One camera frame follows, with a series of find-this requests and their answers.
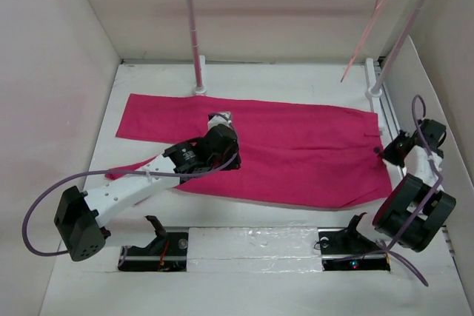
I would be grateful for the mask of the pink trousers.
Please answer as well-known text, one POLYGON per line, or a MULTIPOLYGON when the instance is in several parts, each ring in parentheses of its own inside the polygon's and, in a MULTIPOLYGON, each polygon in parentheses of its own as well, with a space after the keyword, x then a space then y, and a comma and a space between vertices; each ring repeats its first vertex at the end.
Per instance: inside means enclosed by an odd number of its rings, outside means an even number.
POLYGON ((176 144, 204 135, 214 112, 231 114, 241 166, 182 184, 184 192, 322 209, 365 204, 391 193, 387 168, 378 156, 378 117, 371 112, 132 94, 116 136, 176 144))

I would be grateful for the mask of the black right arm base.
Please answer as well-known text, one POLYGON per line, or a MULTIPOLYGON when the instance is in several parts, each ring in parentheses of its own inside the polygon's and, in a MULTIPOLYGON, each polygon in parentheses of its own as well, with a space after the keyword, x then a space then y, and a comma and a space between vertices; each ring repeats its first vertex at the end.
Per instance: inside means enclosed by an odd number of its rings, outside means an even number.
POLYGON ((318 240, 313 248, 320 252, 324 272, 389 272, 390 262, 377 245, 357 230, 348 228, 318 229, 318 240))

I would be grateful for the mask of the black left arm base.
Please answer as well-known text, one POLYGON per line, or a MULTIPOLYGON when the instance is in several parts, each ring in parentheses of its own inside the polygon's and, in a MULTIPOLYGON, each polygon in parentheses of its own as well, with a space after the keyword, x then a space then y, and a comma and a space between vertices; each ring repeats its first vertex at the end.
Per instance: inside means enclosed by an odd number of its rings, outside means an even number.
POLYGON ((118 260, 120 272, 186 272, 188 228, 166 230, 154 215, 145 219, 151 223, 155 238, 146 246, 123 246, 118 260))

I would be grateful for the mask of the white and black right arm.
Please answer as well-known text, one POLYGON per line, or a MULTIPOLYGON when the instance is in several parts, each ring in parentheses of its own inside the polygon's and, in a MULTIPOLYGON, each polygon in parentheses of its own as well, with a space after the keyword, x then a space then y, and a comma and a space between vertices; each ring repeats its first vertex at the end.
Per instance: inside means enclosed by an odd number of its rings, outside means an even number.
POLYGON ((373 218, 377 232, 414 252, 426 249, 456 205, 438 183, 446 126, 426 118, 418 126, 413 134, 401 130, 380 153, 407 173, 373 218))

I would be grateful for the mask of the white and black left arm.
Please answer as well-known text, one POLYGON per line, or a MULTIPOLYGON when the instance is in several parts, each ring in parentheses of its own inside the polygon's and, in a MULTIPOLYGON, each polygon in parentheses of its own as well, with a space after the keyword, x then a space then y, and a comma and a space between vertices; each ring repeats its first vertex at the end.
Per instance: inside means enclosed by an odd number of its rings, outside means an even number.
POLYGON ((217 124, 203 137, 167 148, 134 170, 117 170, 118 179, 87 191, 72 186, 63 191, 54 223, 75 262, 103 249, 110 237, 106 225, 115 216, 163 190, 239 169, 238 136, 234 128, 217 124))

